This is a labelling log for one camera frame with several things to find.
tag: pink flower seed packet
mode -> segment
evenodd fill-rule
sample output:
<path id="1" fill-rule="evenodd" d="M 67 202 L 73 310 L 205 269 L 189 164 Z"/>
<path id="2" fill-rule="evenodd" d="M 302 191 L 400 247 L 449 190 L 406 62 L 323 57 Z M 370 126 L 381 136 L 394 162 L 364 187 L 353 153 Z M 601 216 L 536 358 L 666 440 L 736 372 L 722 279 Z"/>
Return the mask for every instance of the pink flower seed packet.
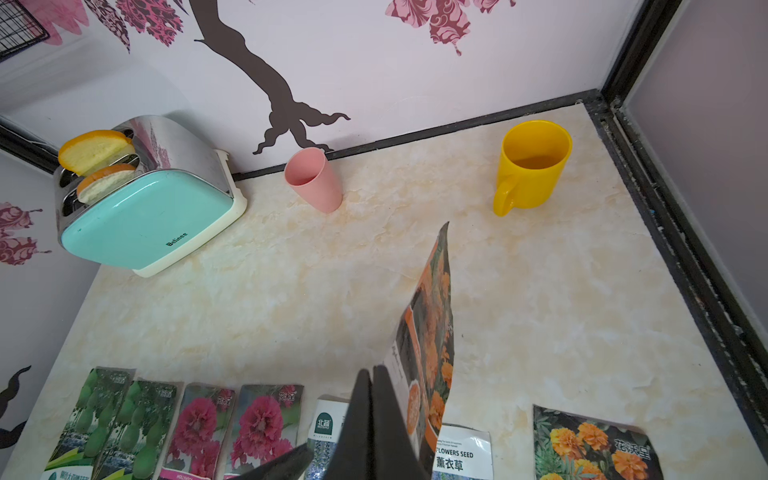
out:
<path id="1" fill-rule="evenodd" d="M 213 479 L 234 396 L 232 389 L 195 383 L 187 386 L 160 471 L 161 479 Z"/>
<path id="2" fill-rule="evenodd" d="M 301 385 L 243 385 L 224 456 L 225 480 L 293 450 L 303 390 Z"/>

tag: marble countertop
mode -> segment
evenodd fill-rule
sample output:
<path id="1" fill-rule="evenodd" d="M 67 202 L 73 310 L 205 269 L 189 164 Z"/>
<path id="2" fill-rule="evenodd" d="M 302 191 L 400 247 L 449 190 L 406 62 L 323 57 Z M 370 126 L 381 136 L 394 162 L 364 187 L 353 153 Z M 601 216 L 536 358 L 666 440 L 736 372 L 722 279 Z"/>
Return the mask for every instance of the marble countertop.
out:
<path id="1" fill-rule="evenodd" d="M 552 198 L 492 212 L 504 133 L 544 118 L 574 150 Z M 531 478 L 531 405 L 636 425 L 667 479 L 768 467 L 582 105 L 331 163 L 330 215 L 282 174 L 239 182 L 243 217 L 150 279 L 103 266 L 3 480 L 38 480 L 93 366 L 145 379 L 348 397 L 381 362 L 450 221 L 455 370 L 444 422 L 491 433 L 496 478 Z"/>

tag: wire rack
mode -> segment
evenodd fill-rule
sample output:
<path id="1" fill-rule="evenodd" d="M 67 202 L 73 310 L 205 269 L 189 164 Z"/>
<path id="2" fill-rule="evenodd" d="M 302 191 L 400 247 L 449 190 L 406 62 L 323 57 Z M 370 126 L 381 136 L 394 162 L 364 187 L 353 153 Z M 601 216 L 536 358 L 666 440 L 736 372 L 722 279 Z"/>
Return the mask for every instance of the wire rack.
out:
<path id="1" fill-rule="evenodd" d="M 0 0 L 0 61 L 50 37 L 16 0 Z"/>

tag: brand logo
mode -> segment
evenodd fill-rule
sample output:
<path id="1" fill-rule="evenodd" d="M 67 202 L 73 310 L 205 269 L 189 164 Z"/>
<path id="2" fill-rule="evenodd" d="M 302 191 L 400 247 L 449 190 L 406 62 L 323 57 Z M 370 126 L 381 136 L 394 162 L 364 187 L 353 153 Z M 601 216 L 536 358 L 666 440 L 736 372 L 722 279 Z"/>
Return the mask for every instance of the brand logo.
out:
<path id="1" fill-rule="evenodd" d="M 322 435 L 330 435 L 333 432 L 333 419 L 331 415 L 323 412 L 317 416 L 317 422 L 315 423 L 315 433 Z"/>
<path id="2" fill-rule="evenodd" d="M 171 240 L 170 242 L 166 243 L 166 245 L 168 245 L 169 247 L 172 247 L 174 245 L 174 243 L 176 243 L 177 241 L 181 240 L 182 238 L 184 238 L 186 236 L 187 236 L 186 233 L 182 233 L 179 237 L 176 237 L 173 240 Z"/>

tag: mint green toaster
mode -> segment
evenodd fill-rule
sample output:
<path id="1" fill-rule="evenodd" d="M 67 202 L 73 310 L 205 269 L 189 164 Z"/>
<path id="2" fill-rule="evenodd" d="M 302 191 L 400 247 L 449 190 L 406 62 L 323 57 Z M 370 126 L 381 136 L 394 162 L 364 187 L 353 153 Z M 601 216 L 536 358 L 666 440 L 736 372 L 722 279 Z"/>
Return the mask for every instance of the mint green toaster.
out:
<path id="1" fill-rule="evenodd" d="M 115 162 L 136 167 L 132 180 L 84 205 L 76 192 L 82 178 L 62 167 L 54 172 L 58 239 L 68 252 L 152 276 L 245 211 L 227 154 L 178 123 L 145 115 L 113 130 L 133 141 L 135 153 Z"/>

